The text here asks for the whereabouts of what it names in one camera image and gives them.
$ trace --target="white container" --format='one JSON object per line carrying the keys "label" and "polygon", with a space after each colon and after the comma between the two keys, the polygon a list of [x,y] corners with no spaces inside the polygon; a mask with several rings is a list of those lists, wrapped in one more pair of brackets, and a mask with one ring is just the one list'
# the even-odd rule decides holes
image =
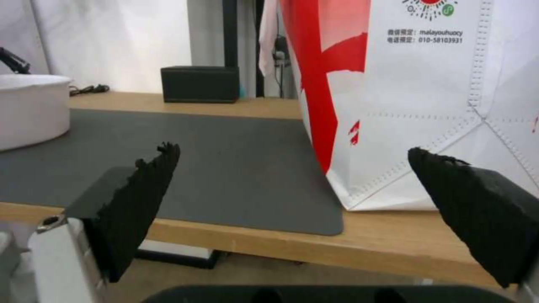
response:
{"label": "white container", "polygon": [[0,151],[68,131],[70,82],[57,75],[0,75]]}

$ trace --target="black box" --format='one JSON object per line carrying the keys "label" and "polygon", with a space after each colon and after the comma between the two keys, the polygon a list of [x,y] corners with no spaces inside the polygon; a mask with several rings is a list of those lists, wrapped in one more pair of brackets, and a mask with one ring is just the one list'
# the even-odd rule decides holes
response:
{"label": "black box", "polygon": [[238,67],[164,67],[161,82],[165,102],[232,103],[239,98]]}

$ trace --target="black base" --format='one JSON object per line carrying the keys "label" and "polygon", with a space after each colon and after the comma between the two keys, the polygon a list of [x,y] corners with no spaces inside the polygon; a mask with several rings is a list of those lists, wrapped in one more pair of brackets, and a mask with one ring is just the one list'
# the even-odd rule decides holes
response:
{"label": "black base", "polygon": [[219,259],[220,255],[221,255],[220,251],[214,250],[211,253],[210,258],[205,259],[205,258],[197,258],[197,257],[192,257],[192,256],[183,256],[181,254],[156,252],[156,251],[149,251],[149,250],[138,250],[135,255],[135,258],[164,262],[164,263],[172,263],[172,264],[178,264],[178,265],[186,265],[186,266],[210,270],[215,267],[215,264],[217,263],[217,260]]}
{"label": "black base", "polygon": [[164,67],[161,82],[165,102],[232,103],[239,98],[238,67]]}

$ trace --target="white shopping bag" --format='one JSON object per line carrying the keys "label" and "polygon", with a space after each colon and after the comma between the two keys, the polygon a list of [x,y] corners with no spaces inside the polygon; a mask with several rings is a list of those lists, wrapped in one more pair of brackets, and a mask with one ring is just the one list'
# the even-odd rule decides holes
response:
{"label": "white shopping bag", "polygon": [[[346,209],[434,209],[406,159],[416,146],[539,197],[539,1],[279,4],[305,127]],[[266,0],[263,73],[277,7]]]}

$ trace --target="black desk mat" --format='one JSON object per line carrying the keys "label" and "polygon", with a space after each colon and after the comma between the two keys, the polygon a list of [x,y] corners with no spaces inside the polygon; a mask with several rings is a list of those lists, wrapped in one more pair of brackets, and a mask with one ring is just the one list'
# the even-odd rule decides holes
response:
{"label": "black desk mat", "polygon": [[342,208],[299,120],[71,110],[65,135],[0,152],[0,201],[67,206],[107,169],[182,150],[159,218],[337,235]]}

